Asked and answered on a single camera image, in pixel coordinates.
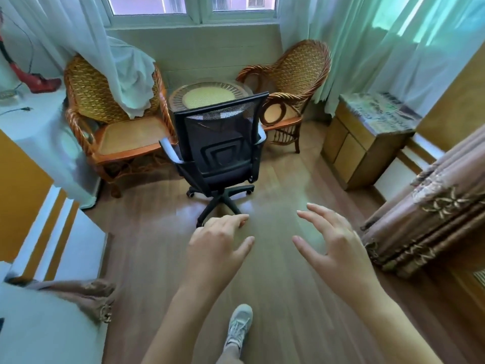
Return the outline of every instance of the cabinet top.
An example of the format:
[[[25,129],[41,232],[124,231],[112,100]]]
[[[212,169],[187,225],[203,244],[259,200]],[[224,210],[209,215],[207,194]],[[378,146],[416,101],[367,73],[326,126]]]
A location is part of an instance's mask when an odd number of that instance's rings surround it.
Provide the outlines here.
[[[413,133],[421,121],[421,116],[390,93],[344,94],[339,100],[375,136]]]

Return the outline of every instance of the wooden floor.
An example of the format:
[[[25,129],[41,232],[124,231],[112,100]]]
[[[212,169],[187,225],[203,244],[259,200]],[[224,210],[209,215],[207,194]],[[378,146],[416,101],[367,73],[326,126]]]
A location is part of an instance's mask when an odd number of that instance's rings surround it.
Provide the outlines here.
[[[333,208],[356,229],[379,207],[370,192],[346,193],[339,187],[320,157],[324,131],[323,124],[304,123],[299,155],[294,146],[266,146],[255,192],[236,198],[241,211],[250,214],[237,241],[255,235],[256,244],[210,312],[193,363],[215,363],[228,319],[241,303],[250,304],[255,314],[242,352],[248,364],[384,363],[360,320],[321,282],[291,242],[291,236],[299,234],[318,250],[325,249],[321,235],[296,216],[295,211],[309,201]],[[121,289],[104,364],[142,360],[178,287],[197,216],[208,203],[203,196],[187,198],[188,184],[171,167],[137,181],[141,184],[125,189],[121,199],[110,198],[104,189],[96,207],[86,212],[115,236],[106,276]],[[226,212],[220,206],[214,214]],[[439,311],[450,317],[432,289],[423,295],[419,282],[381,273],[379,278],[445,363],[481,362],[467,339],[446,332],[446,327],[456,325],[443,324],[435,315]]]

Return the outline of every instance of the white curtain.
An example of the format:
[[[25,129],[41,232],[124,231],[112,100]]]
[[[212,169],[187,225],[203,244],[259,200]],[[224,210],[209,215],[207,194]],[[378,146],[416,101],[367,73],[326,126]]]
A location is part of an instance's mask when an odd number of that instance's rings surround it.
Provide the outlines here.
[[[390,92],[426,115],[485,40],[485,0],[281,0],[283,47],[327,42],[332,70],[314,96]]]
[[[94,0],[9,0],[59,73],[76,53],[106,76],[115,101],[134,118],[153,97],[154,60],[108,37]]]

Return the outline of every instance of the glass tabletop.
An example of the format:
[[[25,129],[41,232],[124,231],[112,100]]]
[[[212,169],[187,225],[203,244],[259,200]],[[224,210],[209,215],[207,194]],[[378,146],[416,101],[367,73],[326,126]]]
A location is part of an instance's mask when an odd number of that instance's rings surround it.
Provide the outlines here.
[[[168,99],[173,112],[249,97],[251,89],[235,80],[201,79],[175,90]]]

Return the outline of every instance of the hand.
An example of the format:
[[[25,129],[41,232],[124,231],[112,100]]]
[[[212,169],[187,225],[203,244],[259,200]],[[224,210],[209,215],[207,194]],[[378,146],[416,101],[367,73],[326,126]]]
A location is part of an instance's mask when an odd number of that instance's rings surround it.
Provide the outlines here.
[[[349,221],[323,206],[308,203],[307,208],[308,211],[297,214],[322,233],[327,254],[317,253],[300,236],[294,236],[293,242],[322,280],[357,312],[386,297],[365,247]]]
[[[211,218],[193,233],[187,247],[187,269],[182,286],[203,296],[219,297],[251,251],[254,237],[247,237],[233,250],[234,231],[244,225],[248,214]]]

